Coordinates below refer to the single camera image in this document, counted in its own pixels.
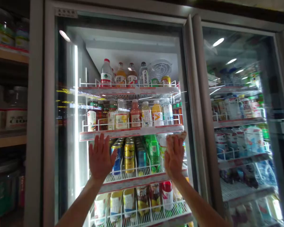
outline refrigerator door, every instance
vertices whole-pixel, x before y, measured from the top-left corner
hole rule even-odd
[[[198,15],[192,23],[213,205],[233,226],[280,226],[284,77],[275,34]]]

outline plastic jar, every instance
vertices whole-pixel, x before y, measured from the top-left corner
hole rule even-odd
[[[29,19],[22,18],[21,21],[17,22],[15,41],[16,48],[29,49]]]
[[[0,8],[0,44],[15,45],[15,24],[9,12]]]

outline ceiling light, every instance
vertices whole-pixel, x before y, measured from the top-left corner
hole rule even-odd
[[[230,64],[230,63],[232,63],[232,62],[234,62],[234,61],[236,61],[236,60],[237,60],[237,59],[234,58],[234,59],[230,60],[229,62],[227,62],[226,64],[228,65],[228,64]]]
[[[212,46],[217,46],[220,43],[222,43],[224,41],[224,38],[219,39],[218,41],[216,41]]]
[[[60,30],[59,32],[60,32],[60,35],[62,35],[62,37],[63,37],[66,41],[70,42],[69,37],[65,34],[64,31]]]
[[[243,72],[244,71],[244,69],[241,69],[241,70],[239,70],[238,72],[236,72],[236,73],[240,73],[240,72]]]

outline right hand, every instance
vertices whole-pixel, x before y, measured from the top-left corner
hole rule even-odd
[[[166,137],[167,152],[164,156],[164,166],[167,175],[174,181],[182,177],[182,163],[184,157],[183,139],[177,135]]]

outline glass door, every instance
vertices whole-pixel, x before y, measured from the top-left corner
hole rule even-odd
[[[85,226],[191,226],[164,170],[166,136],[185,130],[183,175],[198,185],[183,24],[77,14],[55,17],[59,218],[89,179],[88,146],[102,132],[118,155]]]

